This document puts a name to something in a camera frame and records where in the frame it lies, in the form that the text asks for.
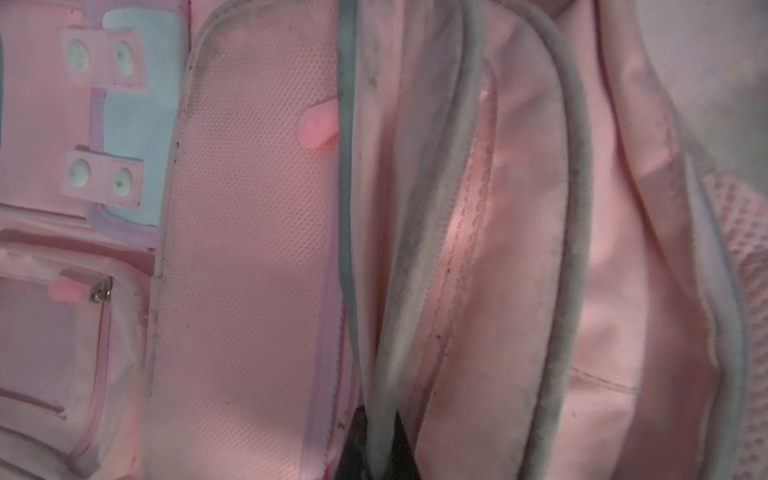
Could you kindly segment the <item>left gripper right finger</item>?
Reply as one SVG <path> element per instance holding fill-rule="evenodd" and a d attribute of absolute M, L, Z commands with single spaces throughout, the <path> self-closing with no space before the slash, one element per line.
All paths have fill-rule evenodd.
<path fill-rule="evenodd" d="M 419 480 L 419 470 L 399 413 L 395 417 L 392 450 L 384 480 Z"/>

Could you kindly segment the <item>pink student backpack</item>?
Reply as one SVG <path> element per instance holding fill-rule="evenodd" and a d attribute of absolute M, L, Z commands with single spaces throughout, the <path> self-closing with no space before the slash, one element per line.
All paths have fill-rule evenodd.
<path fill-rule="evenodd" d="M 767 200 L 637 1 L 5 1 L 1 475 L 763 479 Z"/>

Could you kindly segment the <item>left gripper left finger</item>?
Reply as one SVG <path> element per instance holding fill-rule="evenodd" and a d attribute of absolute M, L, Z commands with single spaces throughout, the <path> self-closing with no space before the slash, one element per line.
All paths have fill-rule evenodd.
<path fill-rule="evenodd" d="M 352 417 L 348 435 L 342 449 L 334 480 L 371 480 L 367 459 L 368 419 L 364 406 L 359 406 Z"/>

